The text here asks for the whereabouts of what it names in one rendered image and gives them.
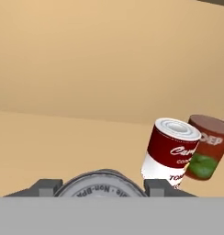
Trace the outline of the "red can with green label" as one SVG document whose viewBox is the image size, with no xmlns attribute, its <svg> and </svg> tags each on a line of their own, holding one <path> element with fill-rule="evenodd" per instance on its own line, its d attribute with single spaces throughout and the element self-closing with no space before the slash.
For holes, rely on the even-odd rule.
<svg viewBox="0 0 224 235">
<path fill-rule="evenodd" d="M 224 155 L 224 121 L 191 115 L 188 123 L 201 132 L 201 139 L 185 175 L 200 181 L 209 180 Z"/>
</svg>

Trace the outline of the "grey lidded tin can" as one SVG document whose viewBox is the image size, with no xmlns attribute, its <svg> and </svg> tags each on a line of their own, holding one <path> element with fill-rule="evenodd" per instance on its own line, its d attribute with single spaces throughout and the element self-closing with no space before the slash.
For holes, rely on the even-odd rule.
<svg viewBox="0 0 224 235">
<path fill-rule="evenodd" d="M 145 192 L 124 174 L 101 169 L 82 173 L 63 184 L 55 197 L 146 197 Z"/>
</svg>

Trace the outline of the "red and white soup can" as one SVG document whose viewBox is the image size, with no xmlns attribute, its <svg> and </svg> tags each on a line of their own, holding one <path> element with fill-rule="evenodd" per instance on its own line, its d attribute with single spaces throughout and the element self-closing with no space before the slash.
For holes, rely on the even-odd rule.
<svg viewBox="0 0 224 235">
<path fill-rule="evenodd" d="M 200 139 L 201 133 L 184 121 L 156 119 L 141 167 L 142 177 L 164 179 L 178 188 Z"/>
</svg>

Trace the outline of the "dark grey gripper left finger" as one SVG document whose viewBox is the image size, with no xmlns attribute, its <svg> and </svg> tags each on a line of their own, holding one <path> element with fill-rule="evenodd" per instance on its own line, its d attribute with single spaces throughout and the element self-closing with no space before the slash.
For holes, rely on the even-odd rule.
<svg viewBox="0 0 224 235">
<path fill-rule="evenodd" d="M 62 179 L 39 179 L 30 188 L 12 193 L 10 196 L 54 196 L 62 185 Z"/>
</svg>

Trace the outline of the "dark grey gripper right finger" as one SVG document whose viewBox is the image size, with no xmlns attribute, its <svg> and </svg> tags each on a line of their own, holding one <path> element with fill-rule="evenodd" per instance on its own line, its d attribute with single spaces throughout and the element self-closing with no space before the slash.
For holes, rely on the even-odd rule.
<svg viewBox="0 0 224 235">
<path fill-rule="evenodd" d="M 145 193 L 149 197 L 193 197 L 185 191 L 174 189 L 165 179 L 145 179 Z"/>
</svg>

